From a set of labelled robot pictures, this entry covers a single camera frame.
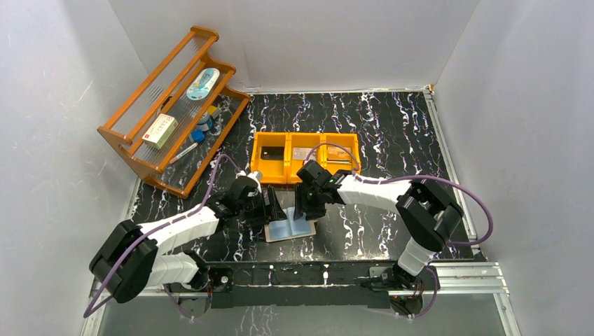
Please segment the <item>white leather card holder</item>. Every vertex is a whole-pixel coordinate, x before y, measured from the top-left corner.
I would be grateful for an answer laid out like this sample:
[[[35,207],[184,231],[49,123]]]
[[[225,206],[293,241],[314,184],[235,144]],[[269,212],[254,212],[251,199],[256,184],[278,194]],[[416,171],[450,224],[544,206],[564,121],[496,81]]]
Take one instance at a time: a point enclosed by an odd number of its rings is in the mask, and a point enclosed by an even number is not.
[[[306,220],[304,216],[295,219],[295,208],[289,207],[284,210],[287,219],[276,220],[264,226],[265,240],[268,243],[284,240],[310,237],[316,235],[315,222]]]

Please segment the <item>gold card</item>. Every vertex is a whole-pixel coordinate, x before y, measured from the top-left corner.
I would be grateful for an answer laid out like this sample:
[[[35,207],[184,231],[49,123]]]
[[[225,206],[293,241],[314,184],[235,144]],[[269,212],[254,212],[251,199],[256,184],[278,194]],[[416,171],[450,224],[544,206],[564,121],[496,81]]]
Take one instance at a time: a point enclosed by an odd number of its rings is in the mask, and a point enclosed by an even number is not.
[[[326,149],[326,160],[332,164],[351,165],[354,161],[351,152],[337,146],[329,146]]]

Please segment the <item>black credit card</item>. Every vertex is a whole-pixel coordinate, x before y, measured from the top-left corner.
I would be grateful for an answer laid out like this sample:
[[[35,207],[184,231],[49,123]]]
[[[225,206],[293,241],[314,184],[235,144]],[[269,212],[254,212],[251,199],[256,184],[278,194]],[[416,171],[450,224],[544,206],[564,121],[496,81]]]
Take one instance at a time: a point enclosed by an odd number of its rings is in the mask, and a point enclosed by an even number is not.
[[[283,161],[284,152],[285,148],[283,146],[263,146],[260,158],[262,160]]]

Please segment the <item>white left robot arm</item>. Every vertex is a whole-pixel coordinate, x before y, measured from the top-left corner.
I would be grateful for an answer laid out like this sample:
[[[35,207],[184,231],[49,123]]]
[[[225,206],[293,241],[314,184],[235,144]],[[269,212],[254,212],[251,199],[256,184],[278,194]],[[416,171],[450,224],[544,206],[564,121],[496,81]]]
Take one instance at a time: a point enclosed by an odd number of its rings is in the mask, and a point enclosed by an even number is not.
[[[210,280],[207,264],[194,253],[172,250],[214,235],[236,218],[262,226],[283,221],[287,214],[273,187],[263,188],[254,174],[238,176],[227,190],[183,213],[152,223],[120,222],[89,269],[118,303],[150,286],[186,284],[200,290]]]

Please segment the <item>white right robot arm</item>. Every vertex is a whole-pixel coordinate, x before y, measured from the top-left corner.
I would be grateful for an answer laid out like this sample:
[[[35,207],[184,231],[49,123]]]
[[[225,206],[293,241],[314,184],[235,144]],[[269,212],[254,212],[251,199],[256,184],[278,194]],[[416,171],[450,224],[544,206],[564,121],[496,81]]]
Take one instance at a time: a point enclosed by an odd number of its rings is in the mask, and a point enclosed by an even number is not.
[[[396,213],[410,234],[403,253],[379,282],[369,288],[412,288],[422,270],[442,252],[464,212],[434,177],[409,181],[368,180],[348,170],[335,173],[310,160],[296,173],[295,218],[326,215],[328,204],[357,204]]]

